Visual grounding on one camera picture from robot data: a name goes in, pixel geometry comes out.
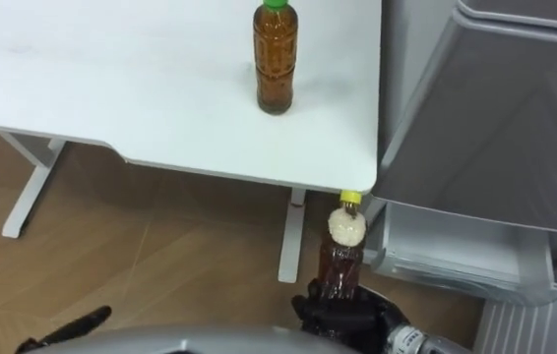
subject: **floor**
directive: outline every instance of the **floor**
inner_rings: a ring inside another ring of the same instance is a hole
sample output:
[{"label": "floor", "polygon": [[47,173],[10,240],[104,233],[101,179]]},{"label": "floor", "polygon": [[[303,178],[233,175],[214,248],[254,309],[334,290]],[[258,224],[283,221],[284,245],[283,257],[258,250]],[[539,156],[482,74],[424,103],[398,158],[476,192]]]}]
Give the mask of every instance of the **floor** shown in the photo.
[{"label": "floor", "polygon": [[[30,173],[0,139],[0,231]],[[129,165],[104,147],[68,145],[24,236],[0,236],[0,353],[103,304],[113,308],[103,329],[298,327],[289,299],[316,272],[336,196],[308,195],[299,281],[283,284],[277,269],[288,193]],[[417,326],[472,345],[481,301],[367,269],[362,280]]]}]

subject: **bottle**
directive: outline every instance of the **bottle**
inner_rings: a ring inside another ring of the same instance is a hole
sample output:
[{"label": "bottle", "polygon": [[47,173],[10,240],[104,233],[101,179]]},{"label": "bottle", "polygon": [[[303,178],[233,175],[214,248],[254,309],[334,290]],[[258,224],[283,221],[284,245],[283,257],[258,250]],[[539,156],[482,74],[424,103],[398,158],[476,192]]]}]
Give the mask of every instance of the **bottle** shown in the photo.
[{"label": "bottle", "polygon": [[253,29],[257,102],[267,113],[284,113],[293,98],[298,15],[287,0],[263,0]]},{"label": "bottle", "polygon": [[318,266],[323,299],[351,299],[359,285],[366,234],[366,219],[357,212],[360,203],[359,193],[342,191],[340,208],[329,217]]}]

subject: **refrigerator drawer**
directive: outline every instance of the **refrigerator drawer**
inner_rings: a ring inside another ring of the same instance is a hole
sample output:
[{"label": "refrigerator drawer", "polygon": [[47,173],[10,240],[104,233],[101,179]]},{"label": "refrigerator drawer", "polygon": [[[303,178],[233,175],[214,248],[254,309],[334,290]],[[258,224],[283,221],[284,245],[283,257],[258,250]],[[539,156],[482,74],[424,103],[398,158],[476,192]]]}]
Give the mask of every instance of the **refrigerator drawer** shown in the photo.
[{"label": "refrigerator drawer", "polygon": [[516,304],[557,298],[546,231],[395,204],[372,229],[374,272]]}]

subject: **refrigerator door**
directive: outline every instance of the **refrigerator door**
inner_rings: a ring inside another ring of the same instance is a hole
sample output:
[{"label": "refrigerator door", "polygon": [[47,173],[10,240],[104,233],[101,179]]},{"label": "refrigerator door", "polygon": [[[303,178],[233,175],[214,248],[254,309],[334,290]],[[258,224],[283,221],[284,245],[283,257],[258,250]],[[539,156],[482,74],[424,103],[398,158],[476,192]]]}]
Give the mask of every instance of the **refrigerator door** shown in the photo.
[{"label": "refrigerator door", "polygon": [[373,195],[557,230],[557,30],[454,10],[409,97]]},{"label": "refrigerator door", "polygon": [[557,28],[557,0],[458,0],[466,15]]}]

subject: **table frame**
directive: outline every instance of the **table frame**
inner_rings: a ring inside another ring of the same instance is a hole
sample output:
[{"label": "table frame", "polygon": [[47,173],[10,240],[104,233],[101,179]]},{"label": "table frame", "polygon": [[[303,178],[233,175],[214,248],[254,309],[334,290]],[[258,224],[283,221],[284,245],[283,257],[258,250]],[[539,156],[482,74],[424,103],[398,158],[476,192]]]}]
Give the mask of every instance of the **table frame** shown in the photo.
[{"label": "table frame", "polygon": [[[16,239],[19,238],[24,226],[27,225],[31,210],[40,196],[40,192],[47,182],[66,141],[1,131],[0,136],[34,167],[29,181],[3,225],[2,235]],[[305,216],[305,194],[305,189],[292,188],[291,197],[287,204],[287,217],[278,265],[278,281],[281,282],[296,282],[298,275],[300,244]]]}]

